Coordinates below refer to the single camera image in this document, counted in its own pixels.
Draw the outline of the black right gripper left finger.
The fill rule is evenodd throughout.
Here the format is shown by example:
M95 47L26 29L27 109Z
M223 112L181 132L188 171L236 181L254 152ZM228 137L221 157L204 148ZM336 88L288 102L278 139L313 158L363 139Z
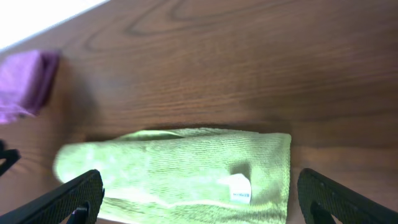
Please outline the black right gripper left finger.
M53 224L67 220L68 223L94 224L103 197L100 172L96 169L89 170L53 191L1 215L1 223Z

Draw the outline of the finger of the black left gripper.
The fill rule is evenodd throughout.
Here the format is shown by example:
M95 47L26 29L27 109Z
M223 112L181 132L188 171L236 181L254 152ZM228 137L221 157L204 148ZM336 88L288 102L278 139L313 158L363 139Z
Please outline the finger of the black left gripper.
M1 168L0 176L6 173L19 159L20 152L17 149L6 149L6 144L1 140Z

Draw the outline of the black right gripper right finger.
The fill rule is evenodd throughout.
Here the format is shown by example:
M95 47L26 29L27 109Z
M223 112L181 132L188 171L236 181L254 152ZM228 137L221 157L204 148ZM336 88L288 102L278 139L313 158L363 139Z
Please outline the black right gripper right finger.
M397 212L305 168L297 181L300 209L306 224L397 223Z

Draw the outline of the light green cloth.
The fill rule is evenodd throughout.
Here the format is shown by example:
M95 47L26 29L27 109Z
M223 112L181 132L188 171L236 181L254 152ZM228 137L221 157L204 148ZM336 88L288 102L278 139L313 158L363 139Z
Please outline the light green cloth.
M63 183L98 170L98 216L114 222L285 223L290 143L283 133L138 131L63 146L53 170Z

